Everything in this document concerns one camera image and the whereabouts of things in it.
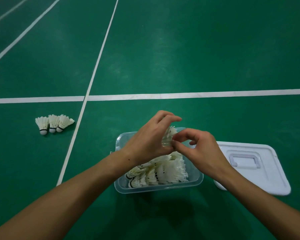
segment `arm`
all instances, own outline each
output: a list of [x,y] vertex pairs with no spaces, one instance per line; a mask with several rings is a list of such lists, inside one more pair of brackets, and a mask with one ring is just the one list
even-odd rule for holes
[[162,137],[181,118],[159,111],[120,151],[57,186],[0,226],[0,239],[62,239],[94,200],[117,178],[155,157],[172,153]]
[[[300,239],[300,212],[268,194],[238,173],[206,131],[185,129],[173,137],[176,150],[204,174],[220,182],[278,239]],[[192,140],[190,149],[180,142]]]

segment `clear plastic box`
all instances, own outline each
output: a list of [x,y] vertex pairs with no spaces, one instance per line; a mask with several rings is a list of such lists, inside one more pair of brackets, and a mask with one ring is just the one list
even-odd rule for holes
[[[185,129],[184,127],[176,128],[177,132]],[[118,136],[116,143],[115,143],[115,150],[118,151],[124,147],[127,141],[136,133],[135,132],[126,132],[122,133]],[[189,145],[189,141],[185,141],[184,145],[188,147],[192,147]],[[131,194],[131,193],[140,193],[140,192],[149,192],[149,191],[156,191],[156,190],[167,190],[167,189],[177,189],[177,188],[184,188],[184,187],[191,187],[199,185],[202,180],[204,179],[204,175],[192,164],[192,162],[183,156],[184,163],[185,163],[185,170],[188,173],[188,182],[182,183],[174,183],[174,184],[160,184],[160,185],[152,185],[140,188],[129,188],[129,180],[125,175],[121,176],[114,182],[115,189],[122,194]]]

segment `white lid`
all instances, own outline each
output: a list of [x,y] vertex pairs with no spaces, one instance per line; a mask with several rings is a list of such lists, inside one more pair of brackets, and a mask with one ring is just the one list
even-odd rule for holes
[[[290,184],[275,150],[268,145],[217,141],[226,159],[242,176],[273,195],[288,195]],[[216,186],[226,190],[220,183]]]

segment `stack of shuttlecocks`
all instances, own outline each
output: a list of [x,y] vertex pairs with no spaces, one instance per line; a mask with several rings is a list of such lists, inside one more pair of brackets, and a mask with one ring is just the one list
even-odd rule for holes
[[40,134],[46,135],[48,133],[48,129],[51,133],[55,133],[56,131],[62,132],[66,127],[73,124],[75,121],[64,114],[60,116],[50,114],[48,117],[41,116],[36,118],[35,122],[39,127]]
[[[169,127],[163,136],[162,145],[171,145],[172,137],[176,132],[174,127]],[[129,188],[188,181],[185,161],[182,154],[178,152],[156,157],[136,166],[126,173],[126,177],[129,179]]]

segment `green court floor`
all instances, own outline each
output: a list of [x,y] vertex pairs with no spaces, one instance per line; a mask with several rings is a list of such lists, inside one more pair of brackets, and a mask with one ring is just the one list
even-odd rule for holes
[[[0,16],[20,1],[0,0]],[[0,53],[54,1],[27,0],[0,20]],[[0,58],[0,99],[11,98],[0,100],[0,225],[56,186],[74,140],[76,125],[41,136],[35,118],[78,121],[85,105],[31,98],[300,89],[300,0],[118,0],[103,48],[116,1],[60,0]],[[300,94],[100,98],[86,97],[63,182],[163,109],[218,141],[273,147],[291,185],[279,198],[300,210]],[[102,238],[275,239],[208,176],[130,195],[111,185],[65,239]]]

